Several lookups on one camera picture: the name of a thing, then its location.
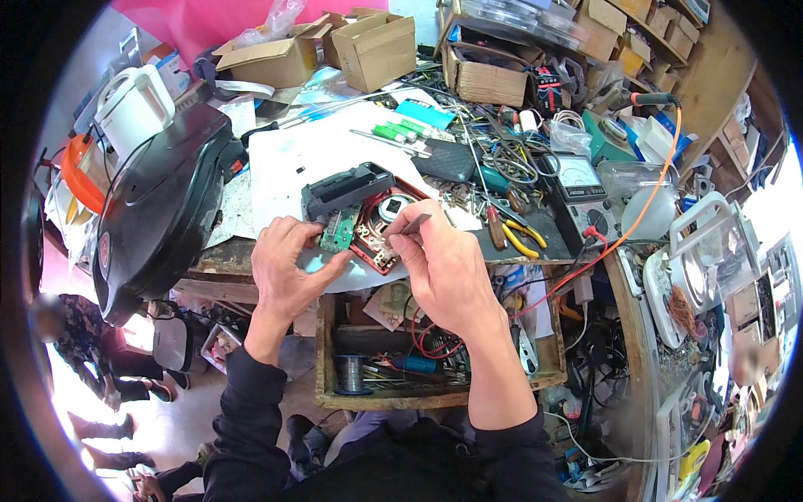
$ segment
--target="solder spool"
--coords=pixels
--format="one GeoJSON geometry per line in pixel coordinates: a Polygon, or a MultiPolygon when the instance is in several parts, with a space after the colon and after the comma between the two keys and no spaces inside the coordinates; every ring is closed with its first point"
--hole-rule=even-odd
{"type": "Polygon", "coordinates": [[[335,389],[335,394],[344,396],[367,396],[373,394],[371,389],[365,388],[365,382],[362,379],[362,356],[336,356],[336,360],[340,362],[337,378],[340,383],[340,389],[335,389]]]}

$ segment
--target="black sleeve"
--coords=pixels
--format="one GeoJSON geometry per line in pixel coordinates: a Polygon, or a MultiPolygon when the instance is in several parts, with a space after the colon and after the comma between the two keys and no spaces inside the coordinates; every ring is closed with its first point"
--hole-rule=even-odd
{"type": "Polygon", "coordinates": [[[540,408],[527,422],[503,431],[476,430],[479,456],[493,500],[567,500],[540,408]]]}
{"type": "Polygon", "coordinates": [[[254,361],[242,347],[226,358],[229,384],[220,397],[218,433],[204,468],[204,500],[261,500],[284,489],[290,460],[276,447],[287,374],[254,361]]]}

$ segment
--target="circuit board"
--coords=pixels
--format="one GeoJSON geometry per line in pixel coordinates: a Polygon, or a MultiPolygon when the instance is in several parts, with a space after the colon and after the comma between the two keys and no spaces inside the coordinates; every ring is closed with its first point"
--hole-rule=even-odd
{"type": "Polygon", "coordinates": [[[320,248],[332,253],[347,250],[354,236],[354,227],[361,208],[362,203],[329,213],[326,229],[318,242],[320,248]]]}

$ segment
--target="yellow pliers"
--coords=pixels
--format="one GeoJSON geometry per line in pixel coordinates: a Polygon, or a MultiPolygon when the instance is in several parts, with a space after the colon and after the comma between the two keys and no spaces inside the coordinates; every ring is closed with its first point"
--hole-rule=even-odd
{"type": "Polygon", "coordinates": [[[523,234],[529,235],[543,249],[547,248],[546,241],[544,241],[544,238],[541,237],[541,234],[536,232],[534,228],[532,228],[532,227],[522,227],[519,223],[516,223],[511,219],[505,220],[505,222],[502,223],[502,232],[504,232],[505,237],[507,237],[507,240],[509,240],[511,242],[511,244],[513,244],[513,247],[519,253],[521,253],[522,255],[527,256],[528,258],[533,258],[533,259],[538,259],[538,257],[540,256],[538,254],[538,251],[533,251],[529,247],[523,245],[521,243],[521,241],[516,237],[516,235],[513,234],[513,231],[510,230],[511,228],[514,228],[514,229],[518,230],[519,232],[521,232],[523,234]]]}

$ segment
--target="kettle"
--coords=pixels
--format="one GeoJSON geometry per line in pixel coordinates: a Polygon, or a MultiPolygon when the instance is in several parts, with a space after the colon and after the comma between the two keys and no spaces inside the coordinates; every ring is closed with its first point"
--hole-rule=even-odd
{"type": "Polygon", "coordinates": [[[126,68],[100,93],[95,122],[122,161],[173,121],[176,106],[152,64],[126,68]]]}

